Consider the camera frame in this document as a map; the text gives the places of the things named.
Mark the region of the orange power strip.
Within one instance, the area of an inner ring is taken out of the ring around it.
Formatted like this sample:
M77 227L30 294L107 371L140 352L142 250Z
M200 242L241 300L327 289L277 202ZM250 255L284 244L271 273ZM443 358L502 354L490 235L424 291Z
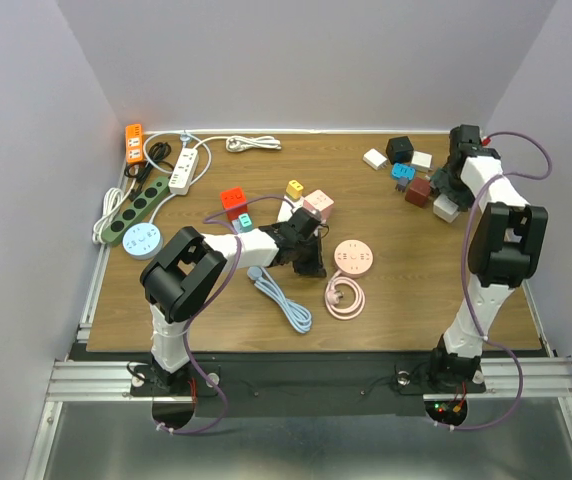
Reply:
M126 162L128 165L143 160L143 129L139 123L127 125L125 128Z

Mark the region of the white cube socket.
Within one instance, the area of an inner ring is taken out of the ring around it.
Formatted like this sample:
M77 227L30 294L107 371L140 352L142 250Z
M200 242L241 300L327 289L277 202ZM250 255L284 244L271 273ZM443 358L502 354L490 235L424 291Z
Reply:
M460 215L460 210L446 194L440 194L433 201L433 214L446 223L452 223Z

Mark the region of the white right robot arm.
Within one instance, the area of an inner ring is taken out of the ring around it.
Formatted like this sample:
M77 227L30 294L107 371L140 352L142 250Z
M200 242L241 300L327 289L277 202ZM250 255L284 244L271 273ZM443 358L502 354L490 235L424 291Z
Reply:
M462 244L464 299L426 366L438 390L481 383L481 355L503 303L538 266L548 212L517 192L500 154L479 127L462 124L449 133L449 154L430 179L434 213L447 222L470 217Z

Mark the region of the teal small plug adapter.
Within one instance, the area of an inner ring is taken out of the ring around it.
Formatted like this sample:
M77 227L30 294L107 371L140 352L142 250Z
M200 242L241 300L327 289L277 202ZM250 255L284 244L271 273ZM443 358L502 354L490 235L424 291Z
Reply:
M250 232L253 230L254 225L253 225L252 219L250 218L248 213L242 213L238 217L241 217L245 221L246 231L244 233Z

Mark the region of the light blue power strip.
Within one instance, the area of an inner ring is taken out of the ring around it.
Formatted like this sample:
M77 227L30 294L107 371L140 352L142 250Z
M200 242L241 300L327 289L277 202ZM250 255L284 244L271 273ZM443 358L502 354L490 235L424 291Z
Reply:
M232 225L238 234L246 231L245 221L241 217L234 219Z

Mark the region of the round light blue socket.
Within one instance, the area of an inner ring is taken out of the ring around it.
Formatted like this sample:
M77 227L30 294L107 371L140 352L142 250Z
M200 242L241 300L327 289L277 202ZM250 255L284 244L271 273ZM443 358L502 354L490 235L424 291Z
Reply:
M135 260L152 259L163 247L163 236L153 223L137 223L125 232L122 247Z

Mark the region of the white triangular power strip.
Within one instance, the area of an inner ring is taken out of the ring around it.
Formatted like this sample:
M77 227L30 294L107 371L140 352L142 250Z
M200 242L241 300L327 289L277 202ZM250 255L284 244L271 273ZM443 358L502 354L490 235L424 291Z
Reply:
M277 221L278 222L288 221L292 217L293 213L298 208L301 207L301 205L302 205L301 200L294 200L288 195L284 195L277 215Z

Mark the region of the red cube socket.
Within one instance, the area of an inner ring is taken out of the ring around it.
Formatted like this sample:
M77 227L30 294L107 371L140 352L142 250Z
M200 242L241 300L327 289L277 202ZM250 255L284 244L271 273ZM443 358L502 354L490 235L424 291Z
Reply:
M222 191L220 200L230 222L237 220L240 215L248 212L245 193L239 186Z

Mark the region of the white flat charger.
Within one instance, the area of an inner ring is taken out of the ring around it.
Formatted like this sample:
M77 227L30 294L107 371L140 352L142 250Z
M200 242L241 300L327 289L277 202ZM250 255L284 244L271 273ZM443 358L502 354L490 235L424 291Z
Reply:
M374 170L384 168L388 162L388 158L374 148L371 148L366 153L364 153L362 159Z

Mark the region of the round pink socket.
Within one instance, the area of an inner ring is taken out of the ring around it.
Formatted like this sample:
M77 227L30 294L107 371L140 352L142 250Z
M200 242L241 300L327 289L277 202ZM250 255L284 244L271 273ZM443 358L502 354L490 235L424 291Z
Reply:
M344 276L359 278L364 276L373 265L373 253L370 247L355 239L342 241L333 253L337 270Z

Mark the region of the black cube adapter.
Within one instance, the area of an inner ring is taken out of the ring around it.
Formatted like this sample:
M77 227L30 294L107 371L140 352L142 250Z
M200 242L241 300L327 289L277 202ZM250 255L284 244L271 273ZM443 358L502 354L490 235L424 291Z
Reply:
M390 138L386 145L386 155L392 164L409 163L414 154L414 147L408 136Z

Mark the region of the pink cube socket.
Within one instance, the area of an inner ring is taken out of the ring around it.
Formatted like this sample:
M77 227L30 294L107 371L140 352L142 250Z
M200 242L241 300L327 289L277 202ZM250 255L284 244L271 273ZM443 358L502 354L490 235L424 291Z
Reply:
M323 223L328 221L334 204L334 200L320 189L317 189L305 196L303 201L303 207L311 212L317 211L320 214L321 221Z

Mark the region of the dark red cube adapter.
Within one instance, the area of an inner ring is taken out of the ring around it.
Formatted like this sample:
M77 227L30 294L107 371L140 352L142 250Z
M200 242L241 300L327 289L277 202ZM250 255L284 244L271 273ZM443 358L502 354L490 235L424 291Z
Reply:
M425 178L414 178L405 193L405 200L419 208L423 208L431 195L430 181Z

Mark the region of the white long power strip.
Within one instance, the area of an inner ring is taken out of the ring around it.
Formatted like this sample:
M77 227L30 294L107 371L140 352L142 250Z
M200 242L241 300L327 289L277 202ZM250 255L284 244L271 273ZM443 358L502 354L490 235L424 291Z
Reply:
M184 196L188 193L198 161L197 149L182 148L168 183L171 194Z

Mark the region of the blue plug adapter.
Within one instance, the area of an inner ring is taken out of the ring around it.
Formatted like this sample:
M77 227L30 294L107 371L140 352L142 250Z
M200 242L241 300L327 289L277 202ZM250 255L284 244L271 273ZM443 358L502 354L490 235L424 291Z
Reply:
M415 177L416 170L403 163L395 163L391 170L391 177L396 181L395 189L404 192Z

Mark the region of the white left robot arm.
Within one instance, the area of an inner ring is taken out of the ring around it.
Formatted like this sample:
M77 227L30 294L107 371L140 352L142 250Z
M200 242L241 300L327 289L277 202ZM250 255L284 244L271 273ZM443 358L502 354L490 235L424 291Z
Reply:
M152 313L151 368L157 386L168 394L187 386L187 322L208 304L222 274L291 264L300 276L325 277L317 235L321 226L318 211L299 207L285 221L244 233L210 235L191 226L180 229L140 276Z

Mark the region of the yellow small plug adapter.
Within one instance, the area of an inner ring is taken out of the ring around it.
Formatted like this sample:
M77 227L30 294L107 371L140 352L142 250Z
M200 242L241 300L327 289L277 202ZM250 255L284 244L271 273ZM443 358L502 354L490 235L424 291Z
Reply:
M286 187L286 195L292 200L299 200L302 197L304 187L297 180L290 180Z

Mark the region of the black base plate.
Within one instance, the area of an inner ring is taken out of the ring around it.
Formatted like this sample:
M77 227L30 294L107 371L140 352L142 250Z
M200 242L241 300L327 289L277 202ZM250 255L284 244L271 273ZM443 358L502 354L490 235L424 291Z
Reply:
M451 400L484 385L432 376L427 352L199 353L164 384L150 362L130 364L134 397L158 417L423 416L431 395Z

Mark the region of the dark green power strip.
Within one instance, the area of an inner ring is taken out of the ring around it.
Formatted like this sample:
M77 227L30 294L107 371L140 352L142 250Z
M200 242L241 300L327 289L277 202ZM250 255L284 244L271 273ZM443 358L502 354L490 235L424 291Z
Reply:
M100 239L111 247L116 246L126 231L140 223L169 193L169 178L158 176L109 223Z

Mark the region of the white square charger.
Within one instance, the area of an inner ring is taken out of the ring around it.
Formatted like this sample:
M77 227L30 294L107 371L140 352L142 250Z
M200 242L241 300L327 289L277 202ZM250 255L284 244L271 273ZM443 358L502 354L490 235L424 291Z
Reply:
M433 156L429 153L414 151L410 165L421 172L428 172L432 169Z

